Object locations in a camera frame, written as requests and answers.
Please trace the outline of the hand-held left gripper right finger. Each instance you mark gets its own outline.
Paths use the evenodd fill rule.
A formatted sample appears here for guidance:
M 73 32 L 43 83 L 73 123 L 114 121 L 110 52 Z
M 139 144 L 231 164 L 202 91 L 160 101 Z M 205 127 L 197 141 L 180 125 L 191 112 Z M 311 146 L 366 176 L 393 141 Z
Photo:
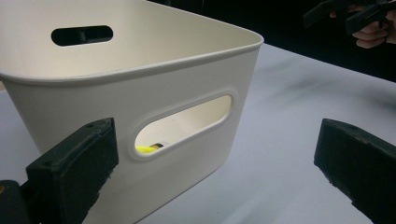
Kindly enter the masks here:
M 396 146 L 351 124 L 324 119 L 314 164 L 374 224 L 396 224 Z

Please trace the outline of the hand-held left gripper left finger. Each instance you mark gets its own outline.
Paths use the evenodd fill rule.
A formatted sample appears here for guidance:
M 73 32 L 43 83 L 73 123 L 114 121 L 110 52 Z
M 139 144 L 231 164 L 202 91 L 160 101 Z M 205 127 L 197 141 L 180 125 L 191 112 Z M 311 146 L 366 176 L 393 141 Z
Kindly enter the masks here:
M 119 164 L 113 118 L 88 123 L 26 167 L 35 224 L 82 224 Z

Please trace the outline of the white plastic basket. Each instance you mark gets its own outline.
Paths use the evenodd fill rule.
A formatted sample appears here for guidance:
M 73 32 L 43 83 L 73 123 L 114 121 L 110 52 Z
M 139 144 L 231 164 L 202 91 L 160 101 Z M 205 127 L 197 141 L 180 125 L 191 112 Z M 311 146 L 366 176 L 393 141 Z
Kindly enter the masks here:
M 114 119 L 120 162 L 83 224 L 135 224 L 227 160 L 261 44 L 147 0 L 0 0 L 0 79 L 39 151 Z

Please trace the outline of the yellow shuttlecock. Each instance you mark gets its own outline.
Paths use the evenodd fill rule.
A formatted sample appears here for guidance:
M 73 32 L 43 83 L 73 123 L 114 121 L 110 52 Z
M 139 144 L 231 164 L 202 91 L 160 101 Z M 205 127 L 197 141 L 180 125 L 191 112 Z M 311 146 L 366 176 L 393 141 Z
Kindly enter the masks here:
M 163 144 L 157 143 L 157 144 L 154 144 L 151 146 L 136 146 L 135 149 L 136 149 L 136 151 L 138 151 L 140 153 L 151 153 L 161 147 L 163 147 Z

